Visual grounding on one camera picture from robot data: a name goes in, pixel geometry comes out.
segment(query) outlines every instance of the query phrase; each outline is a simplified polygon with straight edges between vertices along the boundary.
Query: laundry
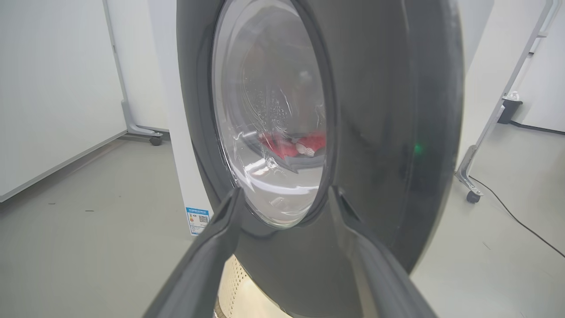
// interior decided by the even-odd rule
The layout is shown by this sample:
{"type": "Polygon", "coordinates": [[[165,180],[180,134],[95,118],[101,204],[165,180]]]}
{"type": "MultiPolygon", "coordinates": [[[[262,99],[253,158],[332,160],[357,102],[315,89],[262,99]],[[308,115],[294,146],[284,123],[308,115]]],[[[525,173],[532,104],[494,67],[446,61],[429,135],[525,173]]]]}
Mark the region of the laundry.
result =
{"type": "Polygon", "coordinates": [[[325,147],[325,133],[312,132],[293,142],[292,139],[281,133],[267,133],[260,135],[259,141],[269,150],[273,151],[277,156],[284,159],[285,157],[297,157],[301,154],[313,157],[316,151],[325,147]]]}

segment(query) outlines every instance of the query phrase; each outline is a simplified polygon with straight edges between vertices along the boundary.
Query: white partition panel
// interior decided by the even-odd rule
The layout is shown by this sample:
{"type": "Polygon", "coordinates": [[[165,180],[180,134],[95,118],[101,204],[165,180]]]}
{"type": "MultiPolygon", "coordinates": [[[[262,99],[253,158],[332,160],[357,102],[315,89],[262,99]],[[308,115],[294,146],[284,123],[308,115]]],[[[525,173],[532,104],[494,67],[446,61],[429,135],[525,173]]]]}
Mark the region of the white partition panel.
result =
{"type": "Polygon", "coordinates": [[[0,201],[125,132],[101,0],[0,1],[0,201]]]}
{"type": "Polygon", "coordinates": [[[518,123],[565,132],[565,8],[557,11],[548,36],[523,67],[523,78],[512,88],[524,102],[512,118],[518,123]]]}
{"type": "Polygon", "coordinates": [[[465,76],[457,166],[488,124],[545,7],[546,0],[494,0],[465,76]]]}
{"type": "Polygon", "coordinates": [[[148,0],[107,0],[116,51],[135,124],[167,131],[167,107],[159,73],[148,0]]]}

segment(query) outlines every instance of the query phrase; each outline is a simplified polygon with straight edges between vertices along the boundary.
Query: red cloth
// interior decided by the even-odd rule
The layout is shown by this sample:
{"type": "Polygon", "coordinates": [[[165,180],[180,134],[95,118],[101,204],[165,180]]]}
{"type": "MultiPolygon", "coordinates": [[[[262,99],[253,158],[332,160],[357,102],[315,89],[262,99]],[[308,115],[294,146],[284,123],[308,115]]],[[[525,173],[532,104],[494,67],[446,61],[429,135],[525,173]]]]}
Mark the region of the red cloth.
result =
{"type": "Polygon", "coordinates": [[[274,134],[264,132],[260,135],[259,141],[282,159],[286,156],[295,157],[298,154],[296,146],[277,132],[274,134]]]}
{"type": "MultiPolygon", "coordinates": [[[[299,154],[296,150],[296,145],[278,132],[273,134],[264,132],[260,135],[259,141],[282,159],[285,157],[296,157],[299,154]]],[[[316,152],[318,149],[325,147],[325,133],[310,133],[298,139],[297,143],[316,152]]]]}
{"type": "Polygon", "coordinates": [[[298,139],[297,144],[302,144],[304,147],[316,152],[318,149],[325,147],[325,133],[313,132],[306,137],[298,139]]]}

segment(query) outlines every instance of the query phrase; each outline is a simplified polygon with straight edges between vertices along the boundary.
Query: white wall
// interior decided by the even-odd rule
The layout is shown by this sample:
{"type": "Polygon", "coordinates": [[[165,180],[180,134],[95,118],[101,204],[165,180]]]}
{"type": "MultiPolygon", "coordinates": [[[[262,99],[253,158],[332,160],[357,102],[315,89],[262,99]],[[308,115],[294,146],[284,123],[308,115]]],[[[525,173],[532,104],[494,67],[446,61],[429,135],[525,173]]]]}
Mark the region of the white wall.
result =
{"type": "Polygon", "coordinates": [[[100,0],[0,1],[0,201],[125,131],[100,0]]]}
{"type": "Polygon", "coordinates": [[[495,0],[465,77],[463,125],[457,163],[487,125],[546,0],[495,0]]]}
{"type": "Polygon", "coordinates": [[[512,89],[524,104],[513,120],[528,126],[565,131],[565,9],[561,6],[548,36],[540,41],[512,89]]]}
{"type": "Polygon", "coordinates": [[[467,72],[477,52],[494,0],[457,0],[457,5],[461,19],[465,72],[467,72]]]}
{"type": "Polygon", "coordinates": [[[168,130],[149,3],[107,0],[125,91],[135,124],[168,130]]]}
{"type": "Polygon", "coordinates": [[[182,99],[176,46],[176,0],[149,0],[149,9],[182,199],[185,207],[207,210],[212,216],[214,212],[196,164],[182,99]]]}

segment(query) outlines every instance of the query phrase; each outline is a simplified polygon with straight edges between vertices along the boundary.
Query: sticker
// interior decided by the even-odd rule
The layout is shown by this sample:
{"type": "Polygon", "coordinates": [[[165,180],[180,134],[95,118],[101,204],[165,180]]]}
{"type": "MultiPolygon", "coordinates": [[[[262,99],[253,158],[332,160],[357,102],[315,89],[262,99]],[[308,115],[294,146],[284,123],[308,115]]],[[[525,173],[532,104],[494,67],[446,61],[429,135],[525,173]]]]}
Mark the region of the sticker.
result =
{"type": "Polygon", "coordinates": [[[210,221],[210,214],[206,210],[186,208],[186,216],[192,235],[200,234],[210,221]]]}

